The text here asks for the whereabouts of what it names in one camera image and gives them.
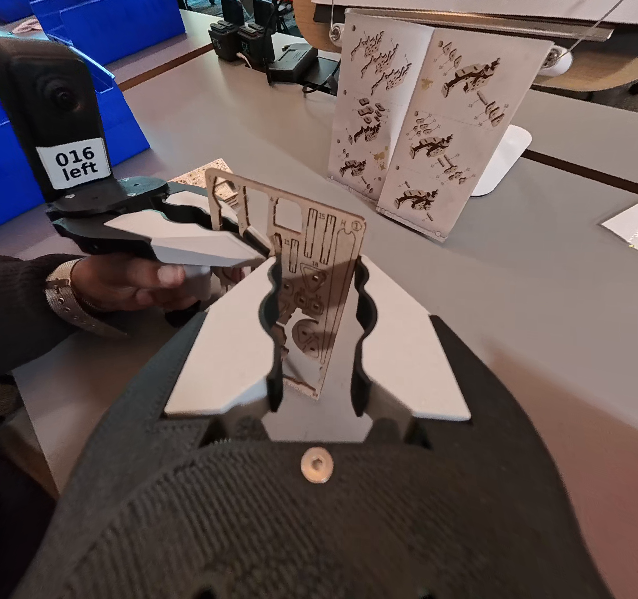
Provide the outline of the black power adapter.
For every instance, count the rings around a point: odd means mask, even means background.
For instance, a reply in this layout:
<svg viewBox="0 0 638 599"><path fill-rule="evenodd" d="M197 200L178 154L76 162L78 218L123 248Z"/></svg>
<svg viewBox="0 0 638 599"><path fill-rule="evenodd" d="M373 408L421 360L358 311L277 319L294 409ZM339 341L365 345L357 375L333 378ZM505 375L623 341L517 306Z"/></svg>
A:
<svg viewBox="0 0 638 599"><path fill-rule="evenodd" d="M309 44L291 44L267 69L267 80L273 83L304 84L308 71L318 61L318 50Z"/></svg>

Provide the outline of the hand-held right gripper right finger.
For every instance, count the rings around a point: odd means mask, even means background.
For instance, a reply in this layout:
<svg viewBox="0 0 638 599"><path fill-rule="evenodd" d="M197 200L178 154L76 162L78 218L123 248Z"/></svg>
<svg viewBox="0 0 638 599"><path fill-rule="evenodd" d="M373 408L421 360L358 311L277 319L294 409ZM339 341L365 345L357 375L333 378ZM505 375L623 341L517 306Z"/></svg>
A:
<svg viewBox="0 0 638 599"><path fill-rule="evenodd" d="M471 413L428 310L367 256L355 268L357 417L468 421Z"/></svg>

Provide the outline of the wooden puzzle sheet with cutouts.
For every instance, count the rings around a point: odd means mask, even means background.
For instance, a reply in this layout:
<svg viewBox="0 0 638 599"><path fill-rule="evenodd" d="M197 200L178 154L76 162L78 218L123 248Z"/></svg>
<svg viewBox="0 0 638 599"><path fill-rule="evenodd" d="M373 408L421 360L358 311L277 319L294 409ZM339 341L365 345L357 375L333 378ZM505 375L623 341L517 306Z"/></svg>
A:
<svg viewBox="0 0 638 599"><path fill-rule="evenodd" d="M214 191L226 179L237 192L239 236L281 264L277 320L283 383L317 400L361 252L363 217L235 175L222 161L203 169L211 223L222 227Z"/></svg>

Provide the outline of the large blue storage bin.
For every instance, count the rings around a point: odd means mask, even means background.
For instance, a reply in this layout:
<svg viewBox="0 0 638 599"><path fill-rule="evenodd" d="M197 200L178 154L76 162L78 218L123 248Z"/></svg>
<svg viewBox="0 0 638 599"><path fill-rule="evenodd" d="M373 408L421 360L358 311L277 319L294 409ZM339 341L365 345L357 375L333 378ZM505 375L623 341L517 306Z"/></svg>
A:
<svg viewBox="0 0 638 599"><path fill-rule="evenodd" d="M114 75L84 53L94 83L110 162L118 165L150 148ZM6 111L1 107L1 224L44 203L44 197Z"/></svg>

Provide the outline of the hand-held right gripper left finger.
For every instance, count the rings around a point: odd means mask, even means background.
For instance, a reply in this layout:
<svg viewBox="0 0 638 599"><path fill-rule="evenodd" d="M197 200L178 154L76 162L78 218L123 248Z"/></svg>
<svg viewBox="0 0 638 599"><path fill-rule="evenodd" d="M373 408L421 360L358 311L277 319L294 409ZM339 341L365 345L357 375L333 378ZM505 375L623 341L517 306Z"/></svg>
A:
<svg viewBox="0 0 638 599"><path fill-rule="evenodd" d="M268 258L208 308L164 407L172 418L277 412L283 399L278 319L281 258Z"/></svg>

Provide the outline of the task poster on clipboard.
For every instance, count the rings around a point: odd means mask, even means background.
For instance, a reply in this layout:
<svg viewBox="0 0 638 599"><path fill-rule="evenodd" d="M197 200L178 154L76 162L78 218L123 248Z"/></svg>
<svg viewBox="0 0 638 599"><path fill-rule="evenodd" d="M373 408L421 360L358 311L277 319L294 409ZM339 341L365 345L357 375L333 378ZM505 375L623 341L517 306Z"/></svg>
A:
<svg viewBox="0 0 638 599"><path fill-rule="evenodd" d="M294 0L297 26L306 41L319 50L340 53L330 38L330 23L315 21L312 0ZM582 42L574 49L566 73L537 77L534 87L575 92L597 92L625 87L637 81L637 26L619 26L605 42Z"/></svg>

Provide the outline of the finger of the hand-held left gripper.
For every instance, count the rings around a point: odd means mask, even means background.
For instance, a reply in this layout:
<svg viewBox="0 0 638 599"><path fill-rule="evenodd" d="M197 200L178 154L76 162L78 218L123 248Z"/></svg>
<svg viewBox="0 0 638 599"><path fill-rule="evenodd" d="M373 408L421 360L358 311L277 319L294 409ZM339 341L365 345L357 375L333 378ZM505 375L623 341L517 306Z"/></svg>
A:
<svg viewBox="0 0 638 599"><path fill-rule="evenodd" d="M209 199L205 189L178 182L167 183L168 195L164 199L164 215L175 223L192 223L211 230ZM235 206L219 199L222 229L239 232Z"/></svg>
<svg viewBox="0 0 638 599"><path fill-rule="evenodd" d="M234 232L177 223L155 210L123 214L106 221L105 226L149 238L156 258L163 263L235 268L266 260Z"/></svg>

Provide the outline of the stack of wooden puzzle sheets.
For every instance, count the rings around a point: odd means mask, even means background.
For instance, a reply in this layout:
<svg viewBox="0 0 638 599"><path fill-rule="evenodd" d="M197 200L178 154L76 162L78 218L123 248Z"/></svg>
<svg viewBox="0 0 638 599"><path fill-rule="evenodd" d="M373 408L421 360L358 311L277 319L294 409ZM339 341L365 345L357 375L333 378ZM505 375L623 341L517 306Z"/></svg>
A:
<svg viewBox="0 0 638 599"><path fill-rule="evenodd" d="M228 167L225 161L219 158L215 161L204 164L195 170L174 177L173 179L170 179L169 182L206 188L207 182L205 178L205 171L209 168L217 168L221 172L232 173L232 170Z"/></svg>

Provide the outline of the black battery charger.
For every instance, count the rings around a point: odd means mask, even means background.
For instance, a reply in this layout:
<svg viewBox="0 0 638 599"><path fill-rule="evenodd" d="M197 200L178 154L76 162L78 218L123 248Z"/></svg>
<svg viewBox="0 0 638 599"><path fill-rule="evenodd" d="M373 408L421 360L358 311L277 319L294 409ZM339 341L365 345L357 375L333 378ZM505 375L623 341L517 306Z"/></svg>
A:
<svg viewBox="0 0 638 599"><path fill-rule="evenodd" d="M223 19L210 24L209 36L214 52L219 59L227 62L238 60L237 55L241 52L239 29L240 26Z"/></svg>
<svg viewBox="0 0 638 599"><path fill-rule="evenodd" d="M272 32L254 22L241 26L237 31L241 53L252 69L266 71L275 61Z"/></svg>

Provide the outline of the laminated paper sheet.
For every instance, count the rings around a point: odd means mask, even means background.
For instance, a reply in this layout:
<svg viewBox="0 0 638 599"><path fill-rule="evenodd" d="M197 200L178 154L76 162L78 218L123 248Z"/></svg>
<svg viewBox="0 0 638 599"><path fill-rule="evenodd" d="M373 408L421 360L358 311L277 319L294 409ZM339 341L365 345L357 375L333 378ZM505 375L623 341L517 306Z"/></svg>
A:
<svg viewBox="0 0 638 599"><path fill-rule="evenodd" d="M603 221L600 226L637 250L637 204Z"/></svg>

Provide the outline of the grey desk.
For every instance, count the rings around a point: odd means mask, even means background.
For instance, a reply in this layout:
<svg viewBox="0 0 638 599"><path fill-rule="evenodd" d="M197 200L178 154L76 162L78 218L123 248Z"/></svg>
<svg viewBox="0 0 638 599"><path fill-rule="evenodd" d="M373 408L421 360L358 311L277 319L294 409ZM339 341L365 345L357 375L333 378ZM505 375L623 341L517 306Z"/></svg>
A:
<svg viewBox="0 0 638 599"><path fill-rule="evenodd" d="M57 484L20 596L637 597L637 253L599 226L635 200L523 159L443 245L323 179L333 97L208 52L125 93L153 151L117 175L239 175L362 215L363 253L428 312L472 413L362 442L357 292L321 398L286 389L276 442L162 419L192 327L79 333L16 380Z"/></svg>

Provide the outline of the white stand base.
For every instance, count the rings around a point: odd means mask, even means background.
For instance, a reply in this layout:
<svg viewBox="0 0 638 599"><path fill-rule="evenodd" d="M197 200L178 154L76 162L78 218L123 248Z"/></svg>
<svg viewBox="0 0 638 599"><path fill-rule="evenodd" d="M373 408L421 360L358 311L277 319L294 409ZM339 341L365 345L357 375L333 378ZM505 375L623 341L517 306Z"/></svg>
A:
<svg viewBox="0 0 638 599"><path fill-rule="evenodd" d="M509 125L477 182L472 197L482 197L493 192L529 148L531 142L532 136L528 130L516 125Z"/></svg>

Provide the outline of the person's black sweater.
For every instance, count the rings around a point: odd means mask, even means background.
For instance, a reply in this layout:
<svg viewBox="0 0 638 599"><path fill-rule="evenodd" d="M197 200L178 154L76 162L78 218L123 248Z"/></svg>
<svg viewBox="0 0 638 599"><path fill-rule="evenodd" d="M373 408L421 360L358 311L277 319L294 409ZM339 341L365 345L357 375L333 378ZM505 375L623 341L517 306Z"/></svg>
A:
<svg viewBox="0 0 638 599"><path fill-rule="evenodd" d="M33 560L49 526L55 499L1 456L1 597L9 598Z"/></svg>

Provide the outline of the white instruction booklet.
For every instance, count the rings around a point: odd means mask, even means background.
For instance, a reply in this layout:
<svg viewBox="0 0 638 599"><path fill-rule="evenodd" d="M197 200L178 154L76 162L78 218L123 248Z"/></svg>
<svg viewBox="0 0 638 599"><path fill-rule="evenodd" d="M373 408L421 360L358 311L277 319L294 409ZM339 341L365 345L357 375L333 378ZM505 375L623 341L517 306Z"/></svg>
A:
<svg viewBox="0 0 638 599"><path fill-rule="evenodd" d="M442 243L552 46L347 10L328 179Z"/></svg>

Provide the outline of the person's left hand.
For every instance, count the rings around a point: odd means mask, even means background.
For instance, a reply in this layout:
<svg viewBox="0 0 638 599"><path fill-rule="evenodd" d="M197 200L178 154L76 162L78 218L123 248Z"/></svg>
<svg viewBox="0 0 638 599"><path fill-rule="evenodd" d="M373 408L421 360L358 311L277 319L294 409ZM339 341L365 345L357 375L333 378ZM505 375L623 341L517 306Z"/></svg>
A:
<svg viewBox="0 0 638 599"><path fill-rule="evenodd" d="M181 265L116 253L89 256L74 265L70 283L75 295L99 311L182 310L199 301L186 287Z"/></svg>

